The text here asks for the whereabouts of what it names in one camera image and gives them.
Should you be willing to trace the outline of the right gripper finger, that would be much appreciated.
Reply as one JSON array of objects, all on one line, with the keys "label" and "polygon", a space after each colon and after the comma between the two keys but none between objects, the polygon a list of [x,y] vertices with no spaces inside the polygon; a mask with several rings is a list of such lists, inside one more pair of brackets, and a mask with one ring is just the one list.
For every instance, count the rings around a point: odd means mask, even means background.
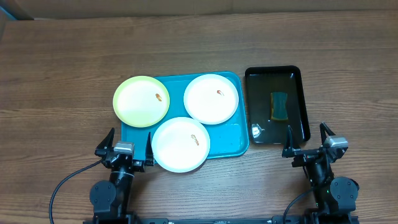
[{"label": "right gripper finger", "polygon": [[299,151],[301,151],[301,148],[294,138],[291,126],[288,125],[286,142],[282,150],[282,157],[295,157]]},{"label": "right gripper finger", "polygon": [[326,123],[320,123],[320,136],[322,144],[325,142],[328,136],[334,136],[335,133],[326,125]]}]

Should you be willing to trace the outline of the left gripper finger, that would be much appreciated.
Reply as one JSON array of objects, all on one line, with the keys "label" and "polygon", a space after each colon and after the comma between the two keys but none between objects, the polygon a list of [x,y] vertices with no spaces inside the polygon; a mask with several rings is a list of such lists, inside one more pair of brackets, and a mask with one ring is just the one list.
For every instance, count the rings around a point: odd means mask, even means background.
[{"label": "left gripper finger", "polygon": [[154,154],[151,144],[151,133],[148,133],[147,136],[145,166],[154,166]]},{"label": "left gripper finger", "polygon": [[113,139],[115,129],[111,128],[108,135],[97,145],[95,155],[98,157],[106,157],[113,150]]}]

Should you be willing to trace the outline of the white plate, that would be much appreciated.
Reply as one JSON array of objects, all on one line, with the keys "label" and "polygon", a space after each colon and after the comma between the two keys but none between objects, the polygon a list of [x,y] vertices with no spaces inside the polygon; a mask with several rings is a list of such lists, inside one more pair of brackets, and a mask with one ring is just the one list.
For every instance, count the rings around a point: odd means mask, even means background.
[{"label": "white plate", "polygon": [[226,77],[205,74],[188,84],[183,103],[193,119],[203,124],[216,125],[224,123],[235,114],[239,95],[234,84]]},{"label": "white plate", "polygon": [[161,124],[151,142],[154,159],[164,169],[190,172],[199,168],[210,152],[210,135],[197,120],[172,118]]}]

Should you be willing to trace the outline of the green yellow sponge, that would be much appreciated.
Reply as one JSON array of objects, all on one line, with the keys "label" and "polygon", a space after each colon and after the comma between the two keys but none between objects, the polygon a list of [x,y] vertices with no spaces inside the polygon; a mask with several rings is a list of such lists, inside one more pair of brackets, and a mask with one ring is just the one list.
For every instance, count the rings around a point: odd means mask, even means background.
[{"label": "green yellow sponge", "polygon": [[287,121],[287,97],[284,92],[271,93],[271,120]]}]

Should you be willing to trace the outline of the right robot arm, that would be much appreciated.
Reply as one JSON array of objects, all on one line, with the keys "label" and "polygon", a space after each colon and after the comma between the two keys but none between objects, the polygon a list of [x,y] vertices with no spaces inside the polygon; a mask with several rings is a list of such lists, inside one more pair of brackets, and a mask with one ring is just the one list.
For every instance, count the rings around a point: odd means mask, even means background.
[{"label": "right robot arm", "polygon": [[[358,223],[351,216],[356,210],[359,184],[348,177],[335,177],[331,164],[348,150],[348,141],[336,135],[325,123],[320,124],[321,146],[302,150],[296,143],[292,128],[287,127],[282,157],[292,158],[292,167],[301,167],[310,181],[310,189],[293,199],[284,211],[282,223]],[[312,193],[316,207],[308,208],[302,216],[289,217],[290,208]]]}]

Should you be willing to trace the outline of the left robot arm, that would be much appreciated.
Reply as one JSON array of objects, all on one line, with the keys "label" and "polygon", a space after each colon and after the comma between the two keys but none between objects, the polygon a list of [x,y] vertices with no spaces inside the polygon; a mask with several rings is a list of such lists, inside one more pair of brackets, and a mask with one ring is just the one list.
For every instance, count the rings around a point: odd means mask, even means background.
[{"label": "left robot arm", "polygon": [[146,157],[134,158],[134,144],[119,141],[113,145],[114,129],[98,144],[95,155],[100,163],[111,173],[108,180],[94,184],[90,190],[90,202],[93,205],[92,223],[133,223],[142,221],[135,212],[127,210],[132,182],[136,172],[144,172],[147,166],[154,165],[151,135],[147,135]]}]

